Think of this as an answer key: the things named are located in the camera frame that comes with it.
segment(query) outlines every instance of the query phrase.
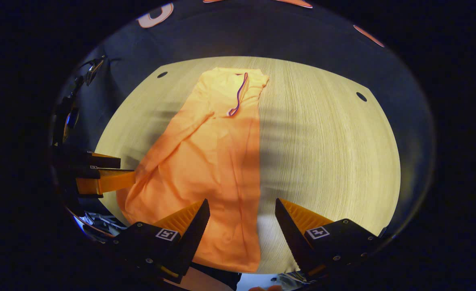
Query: drawstring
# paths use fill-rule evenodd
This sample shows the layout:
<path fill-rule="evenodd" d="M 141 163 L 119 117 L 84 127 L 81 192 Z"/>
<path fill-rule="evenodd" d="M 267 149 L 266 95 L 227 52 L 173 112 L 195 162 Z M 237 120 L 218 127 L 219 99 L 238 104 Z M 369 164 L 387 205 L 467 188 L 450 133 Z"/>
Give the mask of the drawstring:
<path fill-rule="evenodd" d="M 238 89 L 238 92 L 236 93 L 236 99 L 238 100 L 238 105 L 236 106 L 236 108 L 229 109 L 229 111 L 227 111 L 227 116 L 233 116 L 236 113 L 236 111 L 238 111 L 238 108 L 240 107 L 240 91 L 245 85 L 245 81 L 247 81 L 248 77 L 249 77 L 249 74 L 245 73 L 243 77 L 243 83 L 240 86 L 240 89 Z"/>

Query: dark background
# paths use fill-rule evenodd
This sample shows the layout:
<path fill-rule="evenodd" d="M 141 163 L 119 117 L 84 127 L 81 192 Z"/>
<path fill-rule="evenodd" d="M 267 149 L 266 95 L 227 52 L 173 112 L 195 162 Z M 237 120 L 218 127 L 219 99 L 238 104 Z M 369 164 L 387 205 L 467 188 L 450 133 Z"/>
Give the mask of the dark background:
<path fill-rule="evenodd" d="M 122 284 L 53 193 L 49 114 L 79 60 L 160 4 L 0 2 L 0 289 Z M 325 7 L 375 32 L 408 65 L 428 97 L 438 140 L 434 182 L 417 215 L 330 289 L 476 289 L 476 2 Z"/>

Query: wooden table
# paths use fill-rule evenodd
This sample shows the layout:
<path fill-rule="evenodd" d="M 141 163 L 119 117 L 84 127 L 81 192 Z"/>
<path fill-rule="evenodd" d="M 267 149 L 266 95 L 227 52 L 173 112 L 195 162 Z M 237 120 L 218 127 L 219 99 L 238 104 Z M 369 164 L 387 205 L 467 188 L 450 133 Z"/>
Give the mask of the wooden table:
<path fill-rule="evenodd" d="M 120 105 L 96 152 L 135 169 L 191 93 L 215 67 L 260 69 L 261 198 L 257 273 L 298 270 L 274 215 L 284 198 L 331 220 L 349 218 L 378 235 L 393 216 L 400 187 L 396 141 L 371 91 L 312 66 L 262 57 L 210 57 L 164 65 Z M 362 94 L 367 101 L 357 95 Z M 128 225 L 116 202 L 101 202 Z"/>

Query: orange garment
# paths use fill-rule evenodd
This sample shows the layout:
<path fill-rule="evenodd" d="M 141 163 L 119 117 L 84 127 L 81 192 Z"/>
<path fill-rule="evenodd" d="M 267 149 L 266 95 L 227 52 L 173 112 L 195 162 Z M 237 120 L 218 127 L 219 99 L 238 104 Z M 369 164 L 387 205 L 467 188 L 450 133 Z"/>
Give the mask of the orange garment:
<path fill-rule="evenodd" d="M 211 216 L 193 261 L 256 271 L 258 98 L 268 80 L 260 70 L 248 69 L 215 68 L 200 76 L 136 169 L 136 184 L 118 191 L 118 204 L 130 223 L 154 223 L 207 198 Z"/>

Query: orange shirt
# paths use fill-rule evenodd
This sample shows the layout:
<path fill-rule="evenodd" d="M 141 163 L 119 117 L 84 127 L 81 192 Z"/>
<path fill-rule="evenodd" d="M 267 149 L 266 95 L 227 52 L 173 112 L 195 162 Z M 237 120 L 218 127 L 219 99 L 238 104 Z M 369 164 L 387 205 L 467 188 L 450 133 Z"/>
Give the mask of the orange shirt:
<path fill-rule="evenodd" d="M 136 184 L 118 191 L 130 223 L 154 223 L 207 198 L 211 216 L 193 262 L 255 272 L 260 199 L 258 98 L 269 80 L 260 70 L 204 72 L 181 110 L 136 169 Z"/>

